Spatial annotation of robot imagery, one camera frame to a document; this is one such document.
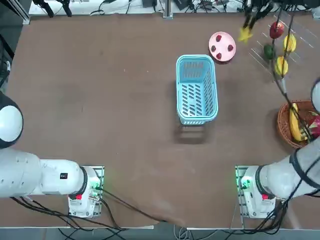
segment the red apple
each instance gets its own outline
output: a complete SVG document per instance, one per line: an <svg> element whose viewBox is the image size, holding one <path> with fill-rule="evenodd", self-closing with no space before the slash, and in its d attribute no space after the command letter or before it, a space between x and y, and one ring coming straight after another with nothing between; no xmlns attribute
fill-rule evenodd
<svg viewBox="0 0 320 240"><path fill-rule="evenodd" d="M270 27L270 32L269 32L269 35L270 35L270 38L272 39L277 39L279 38L285 31L285 26L282 22L277 22L275 21L271 27Z"/></svg>

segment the pink plate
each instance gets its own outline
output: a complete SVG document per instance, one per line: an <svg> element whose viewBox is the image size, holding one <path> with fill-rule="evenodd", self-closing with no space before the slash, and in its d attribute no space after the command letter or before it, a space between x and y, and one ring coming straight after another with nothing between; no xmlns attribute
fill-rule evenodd
<svg viewBox="0 0 320 240"><path fill-rule="evenodd" d="M220 41L216 41L216 37L220 35ZM233 49L228 50L228 46L232 45ZM231 60L236 54L236 43L235 40L228 33L224 31L218 31L213 34L209 40L209 51L214 59L220 62L227 62ZM221 59L217 58L217 54L221 54Z"/></svg>

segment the banana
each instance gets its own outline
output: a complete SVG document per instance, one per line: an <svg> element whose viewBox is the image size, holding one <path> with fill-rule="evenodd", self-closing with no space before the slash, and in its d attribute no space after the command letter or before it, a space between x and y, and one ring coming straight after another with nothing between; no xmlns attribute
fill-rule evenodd
<svg viewBox="0 0 320 240"><path fill-rule="evenodd" d="M298 106L296 103L293 103L292 106L294 107L295 111L298 112ZM292 109L289 112L289 125L290 131L293 138L299 142L306 140L306 137L301 134L299 129L299 121L295 116L295 113Z"/></svg>

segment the tabletop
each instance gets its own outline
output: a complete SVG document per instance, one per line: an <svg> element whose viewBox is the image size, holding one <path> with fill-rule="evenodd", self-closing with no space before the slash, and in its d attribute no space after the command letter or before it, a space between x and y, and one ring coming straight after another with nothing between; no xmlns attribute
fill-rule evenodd
<svg viewBox="0 0 320 240"><path fill-rule="evenodd" d="M217 117L191 135L177 116L176 61L184 54L209 54L215 32L237 40L244 20L232 13L177 14L173 20L159 14L32 19L22 29L7 91L24 115L14 148L40 158L104 165L105 187L157 218L185 227L229 228L238 204L235 165L269 164L293 152L276 130L285 99L250 55L257 41L267 42L261 33L275 19L259 21L248 44L237 42L234 58L215 65ZM295 21L320 36L310 15ZM320 74L315 50L301 48L302 61L289 69L292 100L308 99ZM68 211L65 196L36 199ZM2 227L64 226L9 199L0 203ZM320 229L317 206L308 196L294 199L283 227ZM156 223L112 200L110 207L121 226ZM108 212L96 220L109 224ZM246 226L256 225L248 220ZM232 227L241 227L239 208Z"/></svg>

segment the white cylinder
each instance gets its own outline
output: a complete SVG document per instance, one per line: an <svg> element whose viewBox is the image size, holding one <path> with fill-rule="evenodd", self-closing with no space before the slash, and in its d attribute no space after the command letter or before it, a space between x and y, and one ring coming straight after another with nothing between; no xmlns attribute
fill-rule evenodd
<svg viewBox="0 0 320 240"><path fill-rule="evenodd" d="M306 172L310 165L320 157L320 137L298 150L296 155L303 172ZM294 191L301 180L293 165L289 162L290 156L279 162L266 165L261 169L260 182L263 188L277 197L286 199ZM320 162L318 162L307 175L315 183L320 184ZM302 181L293 197L310 194L317 189Z"/></svg>
<svg viewBox="0 0 320 240"><path fill-rule="evenodd" d="M42 178L31 195L69 195L77 193L84 184L79 165L64 159L41 159Z"/></svg>
<svg viewBox="0 0 320 240"><path fill-rule="evenodd" d="M0 150L0 198L30 194L41 180L39 158L31 153Z"/></svg>

